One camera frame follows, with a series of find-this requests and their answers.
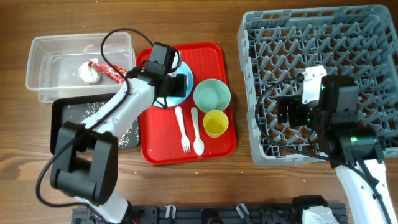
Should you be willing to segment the mint green bowl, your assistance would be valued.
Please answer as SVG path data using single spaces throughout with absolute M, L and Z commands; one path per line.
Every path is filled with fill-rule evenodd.
M 194 89 L 193 100 L 199 110 L 207 113 L 211 110 L 225 110 L 231 101 L 231 92 L 224 82 L 206 79 Z

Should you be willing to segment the white plastic spoon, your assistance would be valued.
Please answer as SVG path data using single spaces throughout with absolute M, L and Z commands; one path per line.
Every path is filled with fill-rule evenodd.
M 205 150 L 204 142 L 200 138 L 200 129 L 199 129 L 199 119 L 198 119 L 198 110 L 196 107 L 191 109 L 191 116 L 193 122 L 193 128 L 195 132 L 195 140 L 193 142 L 193 148 L 195 153 L 198 156 L 202 156 Z

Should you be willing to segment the light blue plate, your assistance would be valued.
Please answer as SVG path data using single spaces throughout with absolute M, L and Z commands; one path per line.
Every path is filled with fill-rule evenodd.
M 194 78 L 190 67 L 185 62 L 182 62 L 181 66 L 177 69 L 177 78 L 182 78 L 182 76 L 185 77 L 185 96 L 168 96 L 166 97 L 166 101 L 164 101 L 164 98 L 158 97 L 158 99 L 153 104 L 154 106 L 161 108 L 162 105 L 166 103 L 167 107 L 171 108 L 181 104 L 188 98 L 193 89 Z

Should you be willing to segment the white napkin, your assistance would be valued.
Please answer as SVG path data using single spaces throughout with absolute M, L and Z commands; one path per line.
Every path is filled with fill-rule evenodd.
M 78 69 L 79 77 L 87 84 L 94 84 L 99 82 L 101 79 L 100 75 L 98 74 L 97 70 L 92 67 L 92 63 L 98 63 L 98 59 L 94 58 L 83 63 Z

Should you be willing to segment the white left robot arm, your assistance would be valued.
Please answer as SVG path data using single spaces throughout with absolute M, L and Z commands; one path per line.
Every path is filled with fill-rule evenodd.
M 89 208 L 105 223 L 131 223 L 131 203 L 115 189 L 119 139 L 132 122 L 159 98 L 186 98 L 193 75 L 184 62 L 169 73 L 155 73 L 154 62 L 124 76 L 121 89 L 80 123 L 67 121 L 57 134 L 50 185 Z

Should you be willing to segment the white plastic fork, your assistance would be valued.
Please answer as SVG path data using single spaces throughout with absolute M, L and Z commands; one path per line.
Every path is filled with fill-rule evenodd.
M 177 122 L 180 128 L 180 132 L 182 135 L 181 138 L 181 144 L 182 144 L 182 148 L 184 153 L 189 153 L 190 152 L 190 140 L 185 132 L 185 124 L 184 124 L 184 119 L 183 119 L 183 112 L 181 107 L 176 106 L 175 107 L 175 115 L 177 118 Z

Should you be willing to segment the red snack wrapper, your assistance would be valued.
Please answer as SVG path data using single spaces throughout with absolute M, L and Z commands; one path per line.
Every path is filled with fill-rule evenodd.
M 117 84 L 124 83 L 123 76 L 125 76 L 127 70 L 125 70 L 122 67 L 119 67 L 118 65 L 110 66 L 108 64 L 98 63 L 94 62 L 93 60 L 90 60 L 88 66 L 94 68 L 99 73 L 105 74 L 108 78 L 112 79 Z

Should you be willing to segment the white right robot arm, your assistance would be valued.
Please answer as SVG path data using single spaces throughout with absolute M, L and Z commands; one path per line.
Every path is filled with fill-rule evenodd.
M 336 170 L 358 223 L 397 223 L 376 132 L 359 124 L 358 87 L 351 77 L 300 75 L 303 93 L 279 99 L 279 119 L 308 126 Z

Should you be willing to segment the rice and food scraps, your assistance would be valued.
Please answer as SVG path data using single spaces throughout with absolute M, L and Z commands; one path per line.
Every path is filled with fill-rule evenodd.
M 102 101 L 64 106 L 62 108 L 61 124 L 65 123 L 66 121 L 81 123 L 84 119 L 89 118 L 90 116 L 95 114 L 105 104 L 106 102 Z M 133 148 L 139 145 L 139 142 L 139 120 L 136 118 L 127 129 L 127 131 L 123 134 L 122 138 L 119 140 L 119 148 Z

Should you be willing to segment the yellow plastic cup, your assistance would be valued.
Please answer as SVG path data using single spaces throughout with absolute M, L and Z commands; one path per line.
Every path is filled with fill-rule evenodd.
M 203 118 L 203 127 L 211 138 L 221 136 L 229 126 L 227 115 L 220 110 L 211 110 Z

